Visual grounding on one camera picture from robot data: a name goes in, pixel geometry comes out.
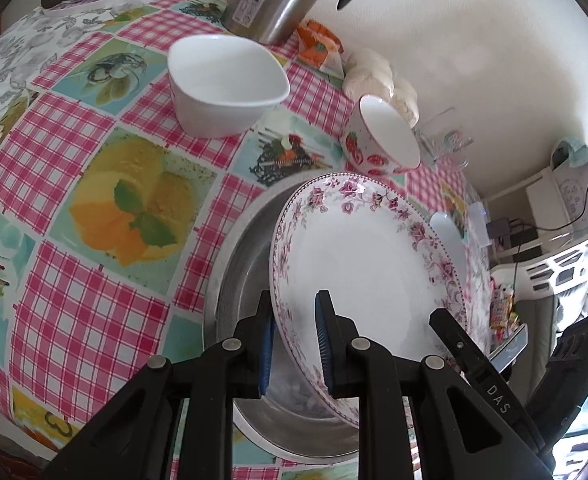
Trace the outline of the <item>black charger adapter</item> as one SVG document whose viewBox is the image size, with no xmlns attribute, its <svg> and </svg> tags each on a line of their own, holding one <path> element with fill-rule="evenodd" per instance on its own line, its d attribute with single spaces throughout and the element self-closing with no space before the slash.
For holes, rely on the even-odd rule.
<svg viewBox="0 0 588 480">
<path fill-rule="evenodd" d="M 486 224 L 486 230 L 490 240 L 496 240 L 497 238 L 509 236 L 511 229 L 510 219 L 506 217 L 492 220 Z"/>
</svg>

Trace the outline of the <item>white round tray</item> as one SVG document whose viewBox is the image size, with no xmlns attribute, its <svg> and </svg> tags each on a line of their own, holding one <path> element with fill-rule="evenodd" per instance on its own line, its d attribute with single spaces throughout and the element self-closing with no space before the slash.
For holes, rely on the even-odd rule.
<svg viewBox="0 0 588 480">
<path fill-rule="evenodd" d="M 53 6 L 51 9 L 44 9 L 42 12 L 44 12 L 45 16 L 50 16 L 50 18 L 62 18 L 62 16 L 74 13 L 89 12 L 98 9 L 111 9 L 114 8 L 114 6 L 122 6 L 123 4 L 132 1 L 142 0 L 87 0 L 61 3 L 58 6 Z"/>
</svg>

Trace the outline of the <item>light blue bowl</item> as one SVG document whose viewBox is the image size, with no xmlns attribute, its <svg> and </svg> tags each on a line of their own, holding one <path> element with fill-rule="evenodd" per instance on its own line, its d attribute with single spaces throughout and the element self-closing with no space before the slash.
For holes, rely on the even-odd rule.
<svg viewBox="0 0 588 480">
<path fill-rule="evenodd" d="M 465 246 L 452 218 L 445 212 L 437 211 L 429 219 L 429 225 L 438 236 L 444 249 L 446 249 L 454 270 L 458 273 L 458 278 L 462 283 L 465 283 L 467 276 Z"/>
</svg>

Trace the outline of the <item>colourful candy roll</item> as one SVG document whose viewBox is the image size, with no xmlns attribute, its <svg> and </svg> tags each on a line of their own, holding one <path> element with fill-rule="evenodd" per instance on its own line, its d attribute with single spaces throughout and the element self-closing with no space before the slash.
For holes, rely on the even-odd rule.
<svg viewBox="0 0 588 480">
<path fill-rule="evenodd" d="M 500 284 L 491 281 L 492 293 L 490 301 L 490 330 L 492 333 L 492 347 L 498 347 L 501 342 L 510 337 L 512 330 L 512 310 L 514 292 L 510 284 Z"/>
</svg>

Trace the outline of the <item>white power strip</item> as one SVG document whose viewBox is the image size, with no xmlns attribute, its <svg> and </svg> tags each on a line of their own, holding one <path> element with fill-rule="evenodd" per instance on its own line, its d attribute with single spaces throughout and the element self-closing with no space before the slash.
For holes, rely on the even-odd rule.
<svg viewBox="0 0 588 480">
<path fill-rule="evenodd" d="M 488 234 L 487 224 L 489 217 L 483 202 L 475 202 L 467 207 L 467 222 L 470 238 L 479 247 L 489 247 L 491 240 Z"/>
</svg>

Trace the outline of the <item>bag of white buns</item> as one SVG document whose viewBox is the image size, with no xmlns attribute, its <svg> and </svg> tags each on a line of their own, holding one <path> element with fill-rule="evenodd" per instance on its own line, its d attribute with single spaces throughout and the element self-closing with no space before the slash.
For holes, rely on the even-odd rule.
<svg viewBox="0 0 588 480">
<path fill-rule="evenodd" d="M 396 77 L 387 58 L 371 49 L 349 56 L 345 65 L 344 95 L 357 102 L 361 96 L 378 96 L 394 107 L 414 128 L 420 119 L 417 92 L 405 78 Z"/>
</svg>

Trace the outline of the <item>clear glass mug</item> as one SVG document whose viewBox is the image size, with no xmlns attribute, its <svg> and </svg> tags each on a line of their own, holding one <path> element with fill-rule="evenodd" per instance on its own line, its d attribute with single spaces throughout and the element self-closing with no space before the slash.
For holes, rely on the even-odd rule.
<svg viewBox="0 0 588 480">
<path fill-rule="evenodd" d="M 431 169 L 468 166 L 465 153 L 474 139 L 465 133 L 463 122 L 455 106 L 450 106 L 428 120 L 421 120 L 414 127 L 419 144 L 421 162 Z"/>
</svg>

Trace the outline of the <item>grey floral tablecloth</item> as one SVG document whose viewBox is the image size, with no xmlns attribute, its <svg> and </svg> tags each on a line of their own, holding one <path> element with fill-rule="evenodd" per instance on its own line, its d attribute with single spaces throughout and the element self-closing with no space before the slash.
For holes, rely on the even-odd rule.
<svg viewBox="0 0 588 480">
<path fill-rule="evenodd" d="M 119 13 L 145 0 L 94 0 L 59 11 L 38 8 L 0 36 L 0 114 L 27 83 Z"/>
</svg>

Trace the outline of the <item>white square bowl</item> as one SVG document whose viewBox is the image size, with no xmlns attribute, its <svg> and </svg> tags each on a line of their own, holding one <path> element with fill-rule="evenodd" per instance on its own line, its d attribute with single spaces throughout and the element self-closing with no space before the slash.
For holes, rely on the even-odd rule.
<svg viewBox="0 0 588 480">
<path fill-rule="evenodd" d="M 233 35 L 180 38 L 168 50 L 167 68 L 175 117 L 193 138 L 241 134 L 291 91 L 270 50 Z"/>
</svg>

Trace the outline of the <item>floral rimmed white plate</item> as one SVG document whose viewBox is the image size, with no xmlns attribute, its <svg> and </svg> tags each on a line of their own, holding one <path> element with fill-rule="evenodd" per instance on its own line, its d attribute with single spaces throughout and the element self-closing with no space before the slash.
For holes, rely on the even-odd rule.
<svg viewBox="0 0 588 480">
<path fill-rule="evenodd" d="M 272 237 L 269 282 L 285 349 L 321 403 L 350 426 L 357 400 L 332 399 L 323 380 L 317 292 L 329 292 L 361 336 L 412 361 L 451 358 L 429 326 L 435 309 L 467 323 L 458 274 L 428 221 L 389 186 L 350 172 L 313 178 L 288 199 Z"/>
</svg>

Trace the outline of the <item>checkered picture tablecloth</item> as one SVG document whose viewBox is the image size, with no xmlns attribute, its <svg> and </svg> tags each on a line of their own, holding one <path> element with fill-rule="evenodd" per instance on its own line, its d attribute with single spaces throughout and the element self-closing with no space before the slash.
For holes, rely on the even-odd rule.
<svg viewBox="0 0 588 480">
<path fill-rule="evenodd" d="M 272 53 L 287 100 L 220 139 L 181 129 L 180 38 L 219 34 L 223 0 L 145 0 L 27 83 L 0 114 L 0 416 L 57 451 L 156 353 L 202 351 L 224 237 L 269 186 L 355 170 L 344 79 Z"/>
</svg>

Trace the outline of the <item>large steel plate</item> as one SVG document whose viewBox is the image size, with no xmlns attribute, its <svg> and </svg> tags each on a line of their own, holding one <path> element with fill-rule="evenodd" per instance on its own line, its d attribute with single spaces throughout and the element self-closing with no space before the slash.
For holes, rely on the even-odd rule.
<svg viewBox="0 0 588 480">
<path fill-rule="evenodd" d="M 253 315 L 269 288 L 270 244 L 289 196 L 322 170 L 304 171 L 271 185 L 234 222 L 213 263 L 204 307 L 204 346 L 233 335 Z M 358 430 L 335 416 L 310 388 L 279 335 L 273 337 L 267 392 L 259 400 L 236 400 L 239 432 L 282 460 L 337 464 L 358 456 Z"/>
</svg>

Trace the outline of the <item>strawberry pattern bowl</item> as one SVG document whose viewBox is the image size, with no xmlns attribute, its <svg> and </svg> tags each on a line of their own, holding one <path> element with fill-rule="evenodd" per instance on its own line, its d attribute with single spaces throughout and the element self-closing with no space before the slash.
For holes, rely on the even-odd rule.
<svg viewBox="0 0 588 480">
<path fill-rule="evenodd" d="M 389 103 L 366 94 L 341 131 L 341 148 L 360 174 L 386 177 L 404 174 L 421 163 L 413 130 Z"/>
</svg>

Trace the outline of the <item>orange snack packet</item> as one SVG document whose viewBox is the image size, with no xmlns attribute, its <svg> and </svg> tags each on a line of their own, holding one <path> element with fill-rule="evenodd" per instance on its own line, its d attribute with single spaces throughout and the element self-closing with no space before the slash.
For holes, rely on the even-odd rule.
<svg viewBox="0 0 588 480">
<path fill-rule="evenodd" d="M 330 29 L 315 20 L 308 20 L 297 25 L 295 35 L 299 62 L 321 74 L 344 78 L 344 47 Z"/>
</svg>

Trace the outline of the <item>smartphone on stand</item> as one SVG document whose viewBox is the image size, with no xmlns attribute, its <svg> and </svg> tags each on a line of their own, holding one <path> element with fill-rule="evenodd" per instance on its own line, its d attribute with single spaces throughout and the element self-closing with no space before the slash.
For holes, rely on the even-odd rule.
<svg viewBox="0 0 588 480">
<path fill-rule="evenodd" d="M 498 373 L 503 373 L 528 344 L 528 325 L 522 323 L 517 330 L 489 354 L 489 361 Z"/>
</svg>

